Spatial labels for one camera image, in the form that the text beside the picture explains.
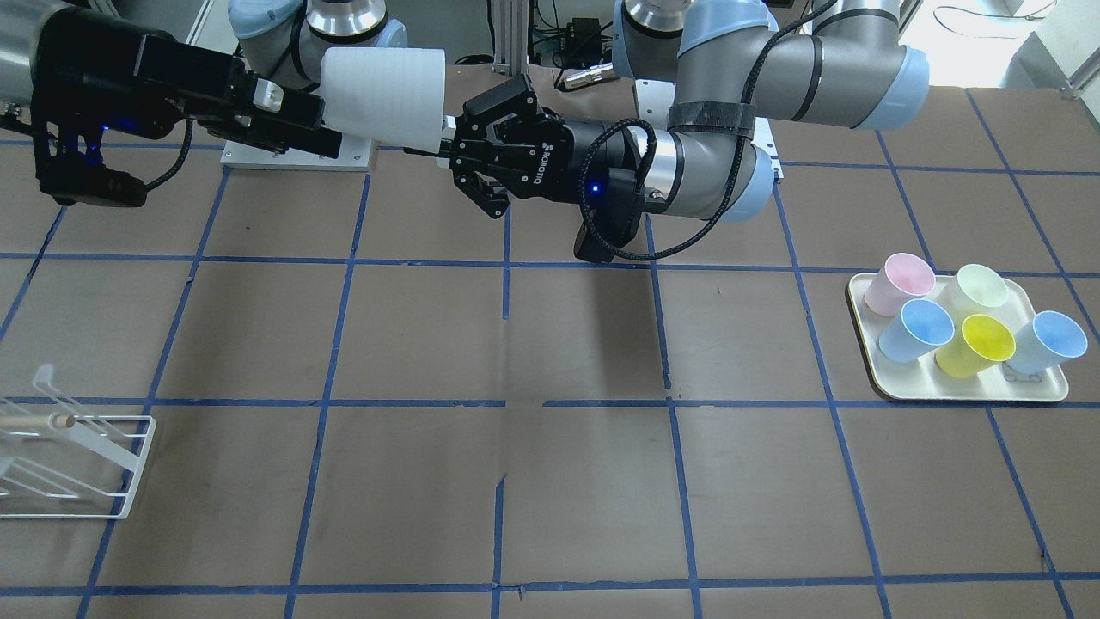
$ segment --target beige tray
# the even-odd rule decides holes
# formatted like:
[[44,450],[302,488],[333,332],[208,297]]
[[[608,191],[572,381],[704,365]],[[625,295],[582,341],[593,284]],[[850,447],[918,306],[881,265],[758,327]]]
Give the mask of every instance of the beige tray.
[[[875,273],[859,273],[848,281],[848,308],[851,311],[856,333],[864,351],[871,383],[877,390],[891,400],[994,400],[1005,402],[1060,402],[1069,395],[1069,384],[1059,366],[1043,371],[1037,375],[1020,375],[1003,364],[978,373],[967,379],[956,379],[945,375],[930,353],[911,364],[891,362],[879,352],[879,335],[890,325],[891,319],[879,317],[864,302],[864,292],[871,284]],[[937,275],[936,286],[928,298],[935,299],[949,275]],[[1035,318],[1027,292],[1011,279],[1009,301],[990,312],[1004,323],[1012,333]]]

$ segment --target white wire rack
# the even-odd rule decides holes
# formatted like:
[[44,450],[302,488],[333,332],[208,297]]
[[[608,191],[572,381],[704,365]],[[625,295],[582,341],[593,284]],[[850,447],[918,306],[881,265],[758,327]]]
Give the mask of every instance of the white wire rack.
[[50,364],[34,375],[45,407],[0,397],[0,519],[127,518],[156,421],[97,416],[53,380]]

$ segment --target electrical cable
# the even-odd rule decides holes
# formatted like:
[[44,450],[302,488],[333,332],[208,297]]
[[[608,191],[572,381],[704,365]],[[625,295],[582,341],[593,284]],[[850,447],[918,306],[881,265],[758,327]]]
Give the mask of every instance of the electrical cable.
[[493,56],[488,54],[470,54],[454,60],[457,65],[484,65],[493,62]]
[[493,0],[485,0],[485,18],[488,20],[488,40],[496,56],[496,29],[493,27]]
[[[811,11],[809,14],[799,20],[789,23],[768,38],[768,42],[765,43],[763,47],[760,49],[760,54],[757,55],[757,59],[752,64],[752,69],[749,70],[749,75],[745,80],[745,88],[741,90],[741,103],[748,104],[752,102],[752,95],[756,91],[756,82],[760,78],[760,71],[763,70],[763,63],[768,59],[768,54],[771,53],[772,47],[778,45],[782,37],[802,27],[803,24],[809,23],[824,14],[826,11],[832,9],[836,2],[837,0],[827,0],[820,8]],[[588,146],[588,150],[584,153],[584,158],[581,162],[580,183],[578,184],[581,215],[584,218],[585,229],[594,239],[596,239],[596,242],[600,243],[604,250],[609,251],[612,254],[624,259],[649,262],[651,259],[660,259],[662,257],[680,253],[702,240],[703,236],[705,236],[718,223],[722,215],[725,214],[726,211],[733,206],[729,200],[733,198],[734,188],[737,185],[737,176],[740,170],[741,159],[745,156],[745,143],[748,141],[748,137],[746,135],[737,136],[737,145],[734,147],[734,161],[729,167],[729,175],[726,177],[726,191],[722,197],[722,202],[718,205],[718,209],[713,215],[711,215],[706,224],[703,225],[703,228],[696,232],[695,235],[675,246],[649,253],[635,253],[632,251],[626,251],[617,247],[604,237],[604,235],[596,228],[586,194],[588,187],[588,169],[592,167],[592,162],[595,158],[597,151],[608,140],[610,140],[615,133],[622,131],[626,126],[639,126],[646,131],[646,154],[642,155],[641,165],[639,165],[638,170],[635,174],[636,191],[642,187],[646,180],[646,174],[649,173],[649,165],[652,164],[653,157],[657,154],[657,132],[650,123],[641,120],[640,118],[623,119],[608,126],[603,133],[600,134],[598,137],[596,137],[594,142],[592,142],[592,145]]]
[[145,183],[145,190],[152,191],[153,189],[160,187],[170,179],[173,176],[179,172],[179,168],[184,166],[184,162],[187,161],[187,153],[191,150],[191,134],[195,132],[195,121],[190,118],[187,119],[187,123],[184,125],[184,143],[179,146],[179,155],[176,156],[176,163],[172,164],[172,167],[167,172],[162,174],[156,180]]
[[1027,13],[1026,15],[1001,15],[1001,14],[998,14],[998,13],[979,13],[977,11],[971,11],[969,9],[964,9],[961,7],[954,7],[954,5],[950,5],[950,4],[942,4],[942,5],[936,7],[935,9],[932,10],[932,19],[936,20],[936,23],[938,23],[947,32],[950,32],[952,34],[957,34],[959,36],[966,36],[967,38],[1004,38],[1004,40],[1013,40],[1013,38],[1020,38],[1020,37],[1019,36],[966,34],[964,32],[959,32],[959,31],[950,27],[949,25],[945,24],[944,20],[939,19],[939,13],[937,13],[937,11],[939,11],[941,9],[943,9],[943,10],[946,10],[946,11],[958,11],[960,13],[967,13],[969,15],[975,15],[975,16],[978,16],[978,18],[991,18],[991,19],[998,19],[998,20],[1024,20],[1024,21],[1030,21],[1030,22],[1037,22],[1037,21],[1045,20],[1046,16],[1044,15],[1044,16],[1040,18],[1040,16],[1036,16],[1036,15],[1038,15],[1043,11],[1046,11],[1047,9],[1053,9],[1057,4],[1058,4],[1058,0],[1052,0],[1049,3],[1047,3],[1042,9],[1036,9],[1035,11],[1032,11],[1031,13]]

